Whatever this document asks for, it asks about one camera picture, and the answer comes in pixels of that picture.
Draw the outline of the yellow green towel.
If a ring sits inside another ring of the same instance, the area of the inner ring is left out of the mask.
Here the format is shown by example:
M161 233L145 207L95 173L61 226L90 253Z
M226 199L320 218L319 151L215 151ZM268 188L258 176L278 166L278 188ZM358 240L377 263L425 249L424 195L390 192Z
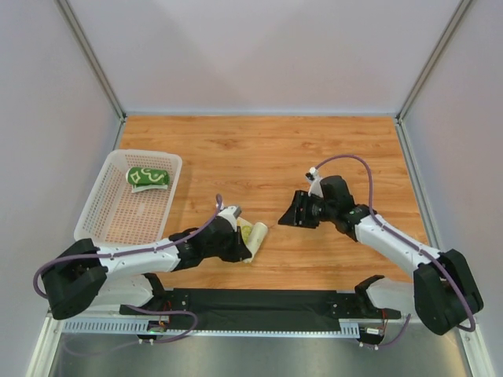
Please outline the yellow green towel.
M251 223L243 218L237 219L237 225L240 226L246 248L251 252L251 257L244 259L243 262L250 263L262 246L269 229L260 221Z

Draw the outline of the green frog pattern towel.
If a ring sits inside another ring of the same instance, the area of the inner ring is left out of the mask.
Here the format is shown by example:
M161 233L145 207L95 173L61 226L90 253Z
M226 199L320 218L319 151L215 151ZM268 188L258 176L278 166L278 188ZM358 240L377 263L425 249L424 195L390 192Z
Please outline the green frog pattern towel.
M152 189L167 190L170 184L170 176L166 170L144 167L131 167L126 172L126 180L132 193Z

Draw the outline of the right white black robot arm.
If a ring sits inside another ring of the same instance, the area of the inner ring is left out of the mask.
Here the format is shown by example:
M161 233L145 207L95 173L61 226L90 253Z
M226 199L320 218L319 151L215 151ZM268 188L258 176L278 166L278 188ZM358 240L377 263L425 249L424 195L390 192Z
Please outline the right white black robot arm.
M391 226L365 204L357 204L341 176L309 177L309 190L297 190L279 225L315 229L322 222L394 262L412 278L411 284L381 276L360 288L370 304L414 314L437 335L471 320L483 298L464 255L429 247Z

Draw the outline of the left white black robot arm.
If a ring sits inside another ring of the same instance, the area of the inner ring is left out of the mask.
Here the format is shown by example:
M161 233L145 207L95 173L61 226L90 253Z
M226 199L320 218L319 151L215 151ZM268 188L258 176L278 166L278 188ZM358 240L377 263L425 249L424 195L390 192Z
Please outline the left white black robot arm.
M207 258L250 262L258 249L234 217L219 215L145 245L98 247L91 239L78 240L39 275L53 318L66 320L96 305L144 306L159 290L153 273L195 268Z

